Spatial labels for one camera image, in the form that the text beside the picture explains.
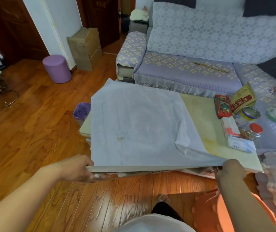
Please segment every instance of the door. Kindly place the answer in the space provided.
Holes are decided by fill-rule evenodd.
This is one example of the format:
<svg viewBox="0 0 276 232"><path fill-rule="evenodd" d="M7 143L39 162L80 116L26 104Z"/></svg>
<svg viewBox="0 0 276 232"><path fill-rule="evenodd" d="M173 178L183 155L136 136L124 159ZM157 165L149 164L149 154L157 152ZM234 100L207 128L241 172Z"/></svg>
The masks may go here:
<svg viewBox="0 0 276 232"><path fill-rule="evenodd" d="M0 52L6 65L49 55L22 0L0 0Z"/></svg>
<svg viewBox="0 0 276 232"><path fill-rule="evenodd" d="M101 48L120 39L118 0L84 0L90 27L98 28Z"/></svg>

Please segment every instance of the person's left hand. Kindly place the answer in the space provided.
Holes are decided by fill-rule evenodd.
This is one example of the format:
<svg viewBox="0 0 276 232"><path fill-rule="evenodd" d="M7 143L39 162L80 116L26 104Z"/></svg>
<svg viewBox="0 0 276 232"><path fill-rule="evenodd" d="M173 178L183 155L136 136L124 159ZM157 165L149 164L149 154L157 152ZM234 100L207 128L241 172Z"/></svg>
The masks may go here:
<svg viewBox="0 0 276 232"><path fill-rule="evenodd" d="M85 168L93 165L94 162L86 155L75 155L51 164L51 167L55 167L60 172L61 180L93 182L93 174Z"/></svg>

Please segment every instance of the red lid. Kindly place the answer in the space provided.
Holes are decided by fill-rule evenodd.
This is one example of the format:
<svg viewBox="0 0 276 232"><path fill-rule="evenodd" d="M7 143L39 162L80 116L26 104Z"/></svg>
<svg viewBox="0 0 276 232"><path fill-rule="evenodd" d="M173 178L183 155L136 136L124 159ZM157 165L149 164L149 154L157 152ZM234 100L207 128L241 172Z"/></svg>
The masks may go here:
<svg viewBox="0 0 276 232"><path fill-rule="evenodd" d="M263 132L263 128L262 128L260 125L255 124L255 123L250 124L250 129L252 129L252 130L253 130L254 132L256 132L257 134L260 134L260 133Z"/></svg>

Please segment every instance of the cylindrical ottoman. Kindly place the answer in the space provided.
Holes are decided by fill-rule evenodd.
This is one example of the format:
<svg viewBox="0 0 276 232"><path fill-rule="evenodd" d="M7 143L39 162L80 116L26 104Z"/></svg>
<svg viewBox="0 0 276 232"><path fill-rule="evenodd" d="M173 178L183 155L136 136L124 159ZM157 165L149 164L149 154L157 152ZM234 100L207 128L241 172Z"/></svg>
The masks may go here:
<svg viewBox="0 0 276 232"><path fill-rule="evenodd" d="M276 225L276 218L266 204L255 194L253 197L265 209L269 218ZM229 217L222 195L216 191L196 196L192 208L194 227L198 232L234 232L232 221Z"/></svg>
<svg viewBox="0 0 276 232"><path fill-rule="evenodd" d="M55 83L62 84L70 81L71 72L64 56L50 55L45 57L42 62L50 78Z"/></svg>

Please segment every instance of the table top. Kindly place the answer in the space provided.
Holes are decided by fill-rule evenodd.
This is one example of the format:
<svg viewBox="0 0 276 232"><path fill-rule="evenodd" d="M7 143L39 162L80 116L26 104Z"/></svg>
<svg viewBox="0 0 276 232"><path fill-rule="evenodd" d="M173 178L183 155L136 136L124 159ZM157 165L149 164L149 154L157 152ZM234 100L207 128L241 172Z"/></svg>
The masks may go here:
<svg viewBox="0 0 276 232"><path fill-rule="evenodd" d="M210 154L226 159L237 159L242 166L250 172L263 171L256 153L249 154L226 146L221 122L216 116L214 101L212 98L188 94L180 94L180 96L191 115L206 150ZM90 127L91 114L87 116L80 128L81 135L90 138Z"/></svg>

